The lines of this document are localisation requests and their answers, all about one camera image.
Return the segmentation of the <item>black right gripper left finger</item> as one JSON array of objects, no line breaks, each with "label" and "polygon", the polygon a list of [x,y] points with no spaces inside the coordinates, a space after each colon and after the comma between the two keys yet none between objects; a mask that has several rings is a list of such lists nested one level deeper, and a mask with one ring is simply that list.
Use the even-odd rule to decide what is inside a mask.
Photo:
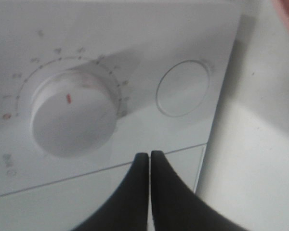
[{"label": "black right gripper left finger", "polygon": [[112,195],[76,231],[145,231],[149,204],[149,156],[137,153]]}]

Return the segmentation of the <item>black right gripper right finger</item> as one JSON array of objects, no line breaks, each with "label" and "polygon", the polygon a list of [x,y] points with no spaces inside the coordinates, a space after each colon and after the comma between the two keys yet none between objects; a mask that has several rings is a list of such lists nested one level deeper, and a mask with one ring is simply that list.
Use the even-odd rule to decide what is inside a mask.
[{"label": "black right gripper right finger", "polygon": [[244,231],[181,180],[162,151],[151,152],[151,206],[157,231]]}]

